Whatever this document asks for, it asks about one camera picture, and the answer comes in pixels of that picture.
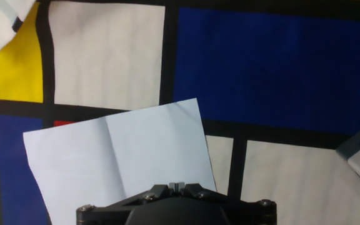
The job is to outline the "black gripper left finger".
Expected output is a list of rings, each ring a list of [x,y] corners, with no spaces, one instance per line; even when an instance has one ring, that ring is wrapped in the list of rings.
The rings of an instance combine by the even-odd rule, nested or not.
[[[147,191],[106,207],[97,207],[91,204],[83,205],[76,210],[76,224],[126,224],[131,213],[136,208],[171,197],[173,192],[174,184],[158,184]]]

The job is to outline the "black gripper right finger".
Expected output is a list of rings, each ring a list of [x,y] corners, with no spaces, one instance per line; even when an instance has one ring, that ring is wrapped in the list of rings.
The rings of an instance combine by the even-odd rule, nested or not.
[[[262,199],[245,202],[203,188],[200,184],[186,184],[179,188],[182,197],[218,207],[230,224],[276,225],[276,202]]]

